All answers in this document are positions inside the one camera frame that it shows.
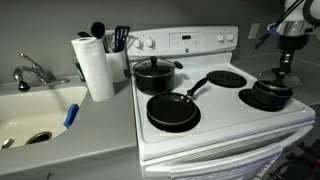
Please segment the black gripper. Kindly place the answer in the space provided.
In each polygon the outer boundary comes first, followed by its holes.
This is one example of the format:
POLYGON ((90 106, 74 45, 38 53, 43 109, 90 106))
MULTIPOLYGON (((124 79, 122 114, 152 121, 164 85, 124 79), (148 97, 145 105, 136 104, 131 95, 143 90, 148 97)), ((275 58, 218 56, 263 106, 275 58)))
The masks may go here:
POLYGON ((279 76, 284 77, 287 74, 287 66, 283 64, 290 64, 293 60, 294 53, 297 50, 301 50, 308 42, 309 36, 279 36, 279 42, 277 47, 282 51, 279 67, 279 76))

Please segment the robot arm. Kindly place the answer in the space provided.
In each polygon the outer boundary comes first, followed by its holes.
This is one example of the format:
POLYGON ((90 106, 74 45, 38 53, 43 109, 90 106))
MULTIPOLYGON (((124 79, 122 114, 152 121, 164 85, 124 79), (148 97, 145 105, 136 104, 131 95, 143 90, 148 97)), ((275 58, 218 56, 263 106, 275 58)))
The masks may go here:
POLYGON ((320 26, 320 0, 285 0, 285 13, 279 24, 278 48, 282 51, 279 74, 291 72, 296 50, 308 42, 310 33, 320 26))

